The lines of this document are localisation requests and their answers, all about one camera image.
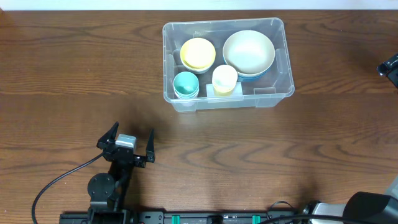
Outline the yellow small bowl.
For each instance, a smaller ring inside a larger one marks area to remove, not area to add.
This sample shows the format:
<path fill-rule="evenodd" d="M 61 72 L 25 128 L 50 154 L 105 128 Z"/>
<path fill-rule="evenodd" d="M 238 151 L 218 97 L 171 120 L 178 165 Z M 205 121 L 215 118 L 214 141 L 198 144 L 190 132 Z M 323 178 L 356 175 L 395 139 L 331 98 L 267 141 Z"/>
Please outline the yellow small bowl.
<path fill-rule="evenodd" d="M 180 59 L 189 69 L 202 70 L 213 65 L 216 58 L 214 45 L 204 38 L 192 38 L 180 49 Z"/>

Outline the light blue plastic cup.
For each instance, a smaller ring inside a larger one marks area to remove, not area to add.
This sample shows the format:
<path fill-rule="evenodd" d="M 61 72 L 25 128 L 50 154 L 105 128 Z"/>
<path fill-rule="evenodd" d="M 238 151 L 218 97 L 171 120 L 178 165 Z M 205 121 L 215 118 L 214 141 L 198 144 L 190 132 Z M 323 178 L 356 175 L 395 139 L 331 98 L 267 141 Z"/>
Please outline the light blue plastic cup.
<path fill-rule="evenodd" d="M 174 93 L 180 99 L 190 99 L 190 98 L 196 98 L 198 96 L 199 89 L 196 89 L 194 92 L 189 93 L 189 94 L 183 94 L 177 90 L 174 90 Z"/>

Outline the clear plastic storage bin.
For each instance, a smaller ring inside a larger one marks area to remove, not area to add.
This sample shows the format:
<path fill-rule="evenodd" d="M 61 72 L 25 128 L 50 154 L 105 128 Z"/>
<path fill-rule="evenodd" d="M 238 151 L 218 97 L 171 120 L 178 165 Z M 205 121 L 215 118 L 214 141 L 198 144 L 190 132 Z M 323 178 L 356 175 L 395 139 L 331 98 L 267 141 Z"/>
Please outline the clear plastic storage bin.
<path fill-rule="evenodd" d="M 275 47 L 271 70 L 254 82 L 237 82 L 229 96 L 215 96 L 213 70 L 223 65 L 222 49 L 232 34 L 255 30 L 270 38 Z M 277 105 L 295 91 L 284 23 L 277 17 L 235 19 L 222 21 L 169 22 L 163 26 L 164 99 L 179 113 L 223 108 L 269 108 Z M 180 59 L 182 45 L 192 38 L 204 38 L 215 47 L 216 58 L 211 68 L 199 74 L 199 93 L 193 106 L 183 106 L 174 93 L 173 80 L 187 69 Z"/>

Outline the pink plastic cup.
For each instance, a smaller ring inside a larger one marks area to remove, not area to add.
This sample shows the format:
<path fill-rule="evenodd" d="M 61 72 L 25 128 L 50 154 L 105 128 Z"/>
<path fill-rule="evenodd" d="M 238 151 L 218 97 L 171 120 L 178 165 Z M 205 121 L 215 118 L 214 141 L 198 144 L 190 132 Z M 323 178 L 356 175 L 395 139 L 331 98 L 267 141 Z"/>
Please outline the pink plastic cup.
<path fill-rule="evenodd" d="M 195 104 L 195 97 L 191 97 L 191 98 L 180 98 L 180 103 L 183 106 L 193 106 Z"/>

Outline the cream white plastic cup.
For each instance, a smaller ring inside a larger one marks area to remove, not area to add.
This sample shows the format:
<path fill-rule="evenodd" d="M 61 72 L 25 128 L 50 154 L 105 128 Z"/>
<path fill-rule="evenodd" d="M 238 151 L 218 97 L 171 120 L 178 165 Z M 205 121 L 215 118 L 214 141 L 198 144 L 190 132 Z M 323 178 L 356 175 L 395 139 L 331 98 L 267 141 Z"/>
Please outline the cream white plastic cup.
<path fill-rule="evenodd" d="M 219 90 L 230 90 L 236 86 L 238 73 L 230 65 L 216 67 L 212 74 L 212 84 Z"/>

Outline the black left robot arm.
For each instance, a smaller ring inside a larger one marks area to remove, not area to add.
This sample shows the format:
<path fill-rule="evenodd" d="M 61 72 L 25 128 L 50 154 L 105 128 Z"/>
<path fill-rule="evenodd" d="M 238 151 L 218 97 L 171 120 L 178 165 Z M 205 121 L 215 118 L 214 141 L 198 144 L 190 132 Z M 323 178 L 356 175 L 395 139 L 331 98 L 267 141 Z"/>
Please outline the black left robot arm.
<path fill-rule="evenodd" d="M 155 162 L 154 130 L 150 131 L 144 156 L 137 155 L 136 137 L 117 134 L 119 123 L 98 139 L 97 148 L 111 163 L 107 173 L 93 176 L 88 183 L 88 223 L 137 223 L 137 215 L 123 208 L 133 169 Z"/>

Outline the white small bowl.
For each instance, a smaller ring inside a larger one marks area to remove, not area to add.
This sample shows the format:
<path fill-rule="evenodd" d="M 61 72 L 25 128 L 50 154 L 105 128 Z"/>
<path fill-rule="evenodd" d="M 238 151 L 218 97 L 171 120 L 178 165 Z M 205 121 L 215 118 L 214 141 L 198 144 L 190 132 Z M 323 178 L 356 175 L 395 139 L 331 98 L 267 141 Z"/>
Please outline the white small bowl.
<path fill-rule="evenodd" d="M 207 67 L 204 67 L 204 68 L 192 68 L 192 67 L 190 67 L 190 66 L 188 66 L 188 65 L 186 65 L 186 64 L 183 64 L 183 66 L 184 66 L 189 72 L 192 72 L 192 73 L 194 73 L 194 74 L 203 74 L 203 73 L 206 73 L 206 72 L 211 68 L 211 65 L 210 65 L 210 66 L 207 66 Z"/>

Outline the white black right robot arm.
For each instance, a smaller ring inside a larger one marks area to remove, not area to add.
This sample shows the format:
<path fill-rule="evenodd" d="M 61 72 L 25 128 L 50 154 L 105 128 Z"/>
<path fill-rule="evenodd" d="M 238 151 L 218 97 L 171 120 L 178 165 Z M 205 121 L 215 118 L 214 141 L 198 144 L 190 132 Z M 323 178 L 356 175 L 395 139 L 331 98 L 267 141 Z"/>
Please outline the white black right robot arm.
<path fill-rule="evenodd" d="M 380 76 L 388 78 L 397 88 L 397 54 L 376 68 Z M 371 223 L 397 224 L 397 177 L 385 194 L 355 193 L 346 204 L 314 202 L 308 204 L 303 214 L 329 215 Z M 305 223 L 348 223 L 334 220 L 309 219 Z"/>

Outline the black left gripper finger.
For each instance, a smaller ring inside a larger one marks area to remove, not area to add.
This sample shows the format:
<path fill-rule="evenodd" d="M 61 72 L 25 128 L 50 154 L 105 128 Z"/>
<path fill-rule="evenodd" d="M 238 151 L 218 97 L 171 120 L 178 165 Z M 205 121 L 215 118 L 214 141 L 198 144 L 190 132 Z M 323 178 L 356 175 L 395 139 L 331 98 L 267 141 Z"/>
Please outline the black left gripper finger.
<path fill-rule="evenodd" d="M 96 147 L 99 149 L 106 149 L 109 145 L 115 144 L 118 127 L 119 122 L 117 121 L 105 134 L 98 139 Z"/>
<path fill-rule="evenodd" d="M 150 131 L 149 140 L 146 146 L 146 161 L 154 163 L 155 162 L 155 151 L 154 151 L 154 130 Z"/>

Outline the mint green plastic cup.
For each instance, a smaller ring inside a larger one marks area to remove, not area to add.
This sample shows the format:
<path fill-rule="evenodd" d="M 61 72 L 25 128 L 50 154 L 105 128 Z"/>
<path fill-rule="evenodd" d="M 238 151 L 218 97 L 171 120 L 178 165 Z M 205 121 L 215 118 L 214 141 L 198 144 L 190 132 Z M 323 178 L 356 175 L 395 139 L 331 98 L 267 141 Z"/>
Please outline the mint green plastic cup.
<path fill-rule="evenodd" d="M 199 89 L 199 81 L 197 76 L 192 72 L 180 72 L 173 80 L 174 90 L 183 94 L 189 94 Z"/>

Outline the large beige bowl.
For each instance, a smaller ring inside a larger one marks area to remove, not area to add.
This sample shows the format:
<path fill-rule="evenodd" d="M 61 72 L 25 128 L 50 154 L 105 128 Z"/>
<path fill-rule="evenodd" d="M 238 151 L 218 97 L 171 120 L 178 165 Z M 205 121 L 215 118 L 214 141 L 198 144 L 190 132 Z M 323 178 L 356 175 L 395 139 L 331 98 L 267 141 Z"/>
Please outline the large beige bowl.
<path fill-rule="evenodd" d="M 237 65 L 242 73 L 259 73 L 275 59 L 275 48 L 270 38 L 255 30 L 232 34 L 223 46 L 223 59 Z"/>

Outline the yellow plastic cup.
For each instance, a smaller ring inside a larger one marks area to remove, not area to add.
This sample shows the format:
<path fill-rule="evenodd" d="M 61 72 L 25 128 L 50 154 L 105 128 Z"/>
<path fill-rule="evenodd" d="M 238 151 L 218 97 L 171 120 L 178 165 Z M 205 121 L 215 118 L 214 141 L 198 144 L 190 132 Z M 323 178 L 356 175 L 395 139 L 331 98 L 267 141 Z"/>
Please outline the yellow plastic cup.
<path fill-rule="evenodd" d="M 214 90 L 214 95 L 215 96 L 229 96 L 229 95 L 231 95 L 232 93 L 233 93 L 233 88 L 232 89 L 229 89 L 229 90 L 220 90 L 220 89 L 217 89 L 217 88 L 213 88 L 213 90 Z"/>
<path fill-rule="evenodd" d="M 235 83 L 233 83 L 232 85 L 227 85 L 227 86 L 221 86 L 217 83 L 214 83 L 213 89 L 215 92 L 217 92 L 217 94 L 227 94 L 227 93 L 233 91 L 235 86 L 236 86 Z"/>

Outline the dark blue bowl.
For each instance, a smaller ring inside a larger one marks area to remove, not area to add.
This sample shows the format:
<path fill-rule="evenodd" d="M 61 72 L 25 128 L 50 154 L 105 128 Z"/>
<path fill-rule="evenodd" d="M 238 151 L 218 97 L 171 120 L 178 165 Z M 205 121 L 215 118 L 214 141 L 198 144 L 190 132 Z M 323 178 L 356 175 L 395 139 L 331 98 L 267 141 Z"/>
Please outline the dark blue bowl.
<path fill-rule="evenodd" d="M 273 64 L 271 64 L 266 70 L 264 70 L 262 72 L 248 74 L 248 73 L 240 72 L 237 65 L 234 65 L 231 62 L 227 62 L 226 59 L 224 59 L 223 62 L 225 65 L 232 66 L 237 71 L 239 82 L 248 82 L 249 80 L 257 80 L 257 79 L 261 78 L 263 75 L 265 75 L 267 72 L 269 72 L 271 70 L 271 67 L 273 66 Z"/>
<path fill-rule="evenodd" d="M 254 82 L 254 81 L 262 78 L 266 73 L 267 72 L 263 72 L 263 73 L 254 74 L 254 75 L 238 73 L 238 81 L 239 82 Z"/>

